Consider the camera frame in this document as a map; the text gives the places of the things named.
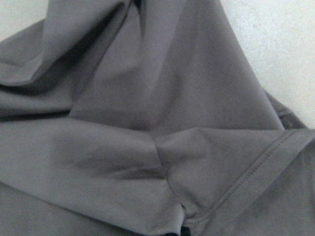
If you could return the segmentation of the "dark brown t-shirt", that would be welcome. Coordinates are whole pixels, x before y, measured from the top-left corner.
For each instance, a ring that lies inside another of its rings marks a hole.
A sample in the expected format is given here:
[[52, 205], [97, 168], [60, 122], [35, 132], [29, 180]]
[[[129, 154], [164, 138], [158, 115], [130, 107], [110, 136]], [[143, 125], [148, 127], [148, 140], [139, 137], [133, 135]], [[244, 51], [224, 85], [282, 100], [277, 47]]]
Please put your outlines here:
[[52, 0], [0, 44], [3, 236], [312, 236], [315, 132], [218, 0]]

